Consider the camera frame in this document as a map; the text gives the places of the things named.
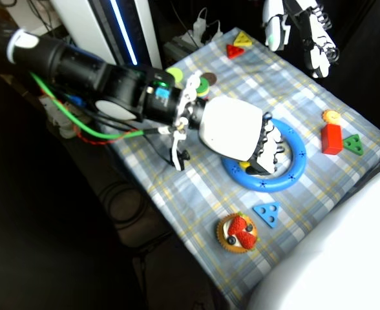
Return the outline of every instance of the green triangle block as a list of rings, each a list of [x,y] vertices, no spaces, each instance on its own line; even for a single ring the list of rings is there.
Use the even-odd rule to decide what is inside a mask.
[[[361,140],[357,134],[350,136],[343,140],[344,149],[350,150],[351,152],[357,155],[363,155],[363,145],[361,144]]]

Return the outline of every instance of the red triangle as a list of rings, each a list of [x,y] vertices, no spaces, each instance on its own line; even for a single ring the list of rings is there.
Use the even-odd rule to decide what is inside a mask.
[[[237,46],[233,46],[233,45],[230,45],[228,44],[226,46],[227,48],[227,56],[229,59],[233,59],[233,58],[236,58],[237,56],[240,56],[244,53],[244,49],[243,48],[240,48],[240,47],[237,47]]]

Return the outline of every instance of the plaid tablecloth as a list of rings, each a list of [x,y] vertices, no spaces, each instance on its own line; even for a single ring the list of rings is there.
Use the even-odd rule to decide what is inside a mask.
[[[226,94],[248,101],[295,128],[305,143],[308,164],[294,186],[272,194],[239,186],[226,174],[220,156],[205,147],[196,132],[185,142],[191,161],[183,172],[161,160],[143,138],[118,141],[114,149],[231,306],[243,308],[263,276],[380,163],[380,130],[255,40],[244,55],[229,60],[226,44],[232,44],[239,31],[233,29],[175,67],[183,70],[185,79],[196,70],[214,72],[217,83],[210,98]],[[321,153],[321,114],[326,109],[341,113],[344,138],[360,136],[363,156],[347,150],[338,156]],[[168,154],[168,137],[152,140]],[[252,211],[253,206],[269,202],[280,202],[275,229]],[[219,220],[238,211],[249,215],[259,230],[260,241],[247,254],[225,251],[215,235]]]

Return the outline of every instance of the robotic hand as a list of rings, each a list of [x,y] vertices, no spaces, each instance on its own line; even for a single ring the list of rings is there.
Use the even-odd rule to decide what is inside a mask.
[[[325,78],[330,65],[339,58],[339,50],[326,32],[332,24],[323,6],[316,0],[266,0],[263,22],[266,45],[272,51],[283,50],[289,42],[288,16],[301,33],[307,68],[314,78]]]
[[[173,86],[174,77],[162,70],[110,65],[62,41],[37,37],[2,20],[0,55],[62,93],[83,98],[94,113],[120,121],[150,119],[168,125],[158,133],[172,136],[171,164],[178,171],[184,170],[184,160],[189,159],[187,151],[179,151],[187,129],[198,130],[213,151],[239,161],[256,159],[258,145],[267,134],[258,107],[225,96],[207,105],[197,98],[197,74],[180,90]]]

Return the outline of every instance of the led light strip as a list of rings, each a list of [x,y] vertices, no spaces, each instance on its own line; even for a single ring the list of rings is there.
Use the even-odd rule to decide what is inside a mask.
[[[125,29],[125,25],[121,17],[120,8],[118,8],[118,4],[116,0],[110,0],[110,2],[111,2],[112,9],[114,10],[118,25],[120,26],[121,33],[123,34],[125,44],[127,45],[128,52],[130,53],[131,61],[134,65],[137,65],[137,59],[136,59],[136,56],[134,55],[134,50],[132,49],[130,39],[128,38],[128,33],[127,33],[127,30]]]

